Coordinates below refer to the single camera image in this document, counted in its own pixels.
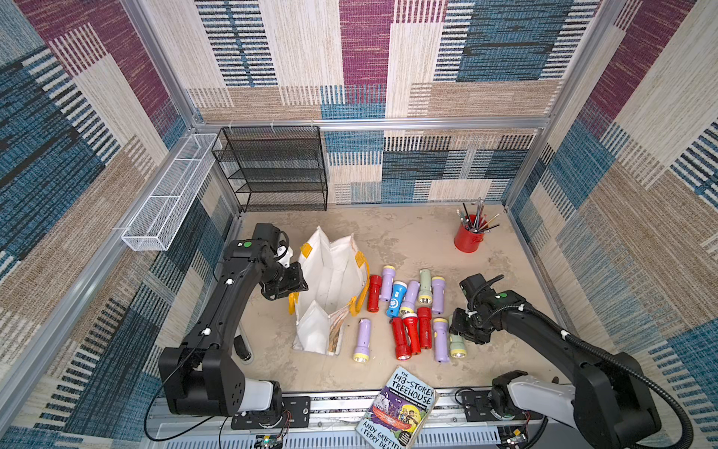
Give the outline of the purple flashlight lone left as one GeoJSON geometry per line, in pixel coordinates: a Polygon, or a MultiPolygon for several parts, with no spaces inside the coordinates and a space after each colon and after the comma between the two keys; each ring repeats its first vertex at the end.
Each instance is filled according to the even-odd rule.
{"type": "Polygon", "coordinates": [[[363,318],[359,321],[356,346],[353,352],[353,360],[357,363],[366,363],[369,361],[371,328],[370,319],[363,318]]]}

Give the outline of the red flashlight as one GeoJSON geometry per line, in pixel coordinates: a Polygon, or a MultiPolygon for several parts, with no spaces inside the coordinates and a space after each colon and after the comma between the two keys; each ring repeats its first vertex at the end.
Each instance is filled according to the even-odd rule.
{"type": "Polygon", "coordinates": [[[406,329],[404,327],[403,320],[399,317],[394,317],[391,319],[390,324],[392,326],[392,331],[396,344],[396,359],[399,361],[410,359],[411,349],[409,349],[406,329]]]}
{"type": "Polygon", "coordinates": [[[422,350],[432,348],[432,310],[429,307],[417,309],[419,319],[419,344],[422,350]]]}
{"type": "Polygon", "coordinates": [[[403,317],[403,325],[406,329],[409,339],[409,349],[412,355],[421,353],[420,335],[419,335],[419,318],[414,312],[409,312],[403,317]]]}
{"type": "Polygon", "coordinates": [[[383,285],[383,277],[380,275],[371,275],[369,277],[368,286],[368,306],[366,309],[372,314],[379,312],[381,299],[381,286],[383,285]]]}

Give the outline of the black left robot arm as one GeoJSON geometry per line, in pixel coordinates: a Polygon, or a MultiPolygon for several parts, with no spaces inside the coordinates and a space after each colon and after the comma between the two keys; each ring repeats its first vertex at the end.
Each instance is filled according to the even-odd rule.
{"type": "Polygon", "coordinates": [[[217,284],[197,323],[179,346],[164,349],[159,357],[170,413],[246,413],[269,424],[283,416],[279,384],[246,377],[233,357],[239,353],[237,330],[254,290],[267,300],[308,290],[301,265],[280,261],[289,249],[287,235],[272,224],[258,224],[250,239],[227,245],[217,284]]]}

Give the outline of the purple flashlight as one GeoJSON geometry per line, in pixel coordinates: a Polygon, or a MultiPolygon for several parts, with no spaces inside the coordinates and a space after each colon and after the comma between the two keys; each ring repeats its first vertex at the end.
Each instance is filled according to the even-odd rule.
{"type": "Polygon", "coordinates": [[[443,315],[445,311],[445,286],[446,281],[441,276],[433,277],[431,280],[432,286],[432,312],[435,315],[443,315]]]}
{"type": "Polygon", "coordinates": [[[434,331],[434,351],[437,363],[449,363],[449,323],[445,318],[434,318],[432,322],[434,331]]]}
{"type": "Polygon", "coordinates": [[[383,272],[381,273],[381,301],[389,302],[391,300],[395,278],[396,268],[391,265],[384,266],[383,272]]]}
{"type": "Polygon", "coordinates": [[[399,315],[403,317],[406,314],[414,314],[416,312],[416,301],[421,285],[417,280],[411,280],[408,284],[407,291],[399,309],[399,315]]]}

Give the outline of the blue flashlight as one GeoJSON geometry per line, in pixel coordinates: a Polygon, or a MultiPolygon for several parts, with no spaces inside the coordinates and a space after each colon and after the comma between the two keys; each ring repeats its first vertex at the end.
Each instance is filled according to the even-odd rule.
{"type": "Polygon", "coordinates": [[[392,296],[390,297],[389,306],[386,315],[390,318],[399,316],[401,304],[407,293],[407,284],[405,282],[394,282],[392,287],[392,296]]]}

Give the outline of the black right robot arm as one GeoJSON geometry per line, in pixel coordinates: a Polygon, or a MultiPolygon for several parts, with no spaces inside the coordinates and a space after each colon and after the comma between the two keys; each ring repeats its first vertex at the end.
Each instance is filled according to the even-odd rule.
{"type": "Polygon", "coordinates": [[[556,366],[574,387],[572,398],[561,400],[549,393],[543,400],[539,394],[520,394],[517,389],[525,378],[518,376],[506,385],[514,406],[575,428],[594,448],[640,448],[642,440],[662,428],[654,403],[659,397],[681,425],[674,447],[692,445],[694,430],[688,414],[668,391],[644,375],[634,357],[613,355],[576,337],[518,293],[495,291],[495,282],[480,274],[460,282],[467,306],[454,310],[451,331],[476,344],[488,344],[493,332],[507,331],[556,366]]]}

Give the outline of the white tote bag yellow handles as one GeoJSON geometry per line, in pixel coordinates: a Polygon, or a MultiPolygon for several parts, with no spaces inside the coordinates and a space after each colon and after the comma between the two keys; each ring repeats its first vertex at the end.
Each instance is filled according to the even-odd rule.
{"type": "Polygon", "coordinates": [[[298,262],[309,289],[289,297],[289,313],[295,316],[292,348],[339,355],[345,322],[360,314],[368,295],[368,260],[353,235],[331,241],[318,227],[302,245],[298,262]]]}

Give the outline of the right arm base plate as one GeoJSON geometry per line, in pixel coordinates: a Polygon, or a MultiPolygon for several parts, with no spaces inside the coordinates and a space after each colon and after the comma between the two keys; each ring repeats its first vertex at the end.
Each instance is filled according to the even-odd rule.
{"type": "Polygon", "coordinates": [[[454,399],[465,413],[467,422],[514,422],[530,424],[542,421],[543,415],[537,412],[517,411],[501,415],[495,412],[490,401],[489,389],[459,389],[454,399]]]}

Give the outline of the green flashlight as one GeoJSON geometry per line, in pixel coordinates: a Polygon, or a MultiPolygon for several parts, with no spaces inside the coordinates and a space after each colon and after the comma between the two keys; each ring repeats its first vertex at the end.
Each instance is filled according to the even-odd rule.
{"type": "Polygon", "coordinates": [[[449,350],[450,356],[453,359],[462,359],[467,356],[467,348],[465,340],[462,336],[457,334],[451,334],[449,336],[449,350]]]}
{"type": "Polygon", "coordinates": [[[417,300],[424,306],[431,306],[433,303],[432,275],[429,269],[420,270],[420,290],[417,300]]]}

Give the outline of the red pencil cup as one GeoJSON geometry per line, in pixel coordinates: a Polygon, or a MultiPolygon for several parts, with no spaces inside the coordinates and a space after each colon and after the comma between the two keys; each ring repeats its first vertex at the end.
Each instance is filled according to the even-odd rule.
{"type": "Polygon", "coordinates": [[[483,241],[484,234],[474,233],[462,223],[454,236],[454,247],[463,253],[471,254],[478,250],[483,241]]]}

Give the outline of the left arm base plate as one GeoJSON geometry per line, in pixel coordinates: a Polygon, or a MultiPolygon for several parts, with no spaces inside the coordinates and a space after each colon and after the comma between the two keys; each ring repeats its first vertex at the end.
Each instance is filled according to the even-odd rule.
{"type": "Polygon", "coordinates": [[[282,396],[261,412],[242,412],[232,418],[232,430],[295,430],[308,428],[312,399],[310,396],[282,396]]]}

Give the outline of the treehouse paperback book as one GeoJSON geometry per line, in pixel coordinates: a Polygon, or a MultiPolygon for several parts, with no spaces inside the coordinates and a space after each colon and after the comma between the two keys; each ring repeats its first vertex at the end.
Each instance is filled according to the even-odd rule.
{"type": "Polygon", "coordinates": [[[397,367],[355,432],[371,448],[411,448],[438,399],[435,388],[397,367]]]}

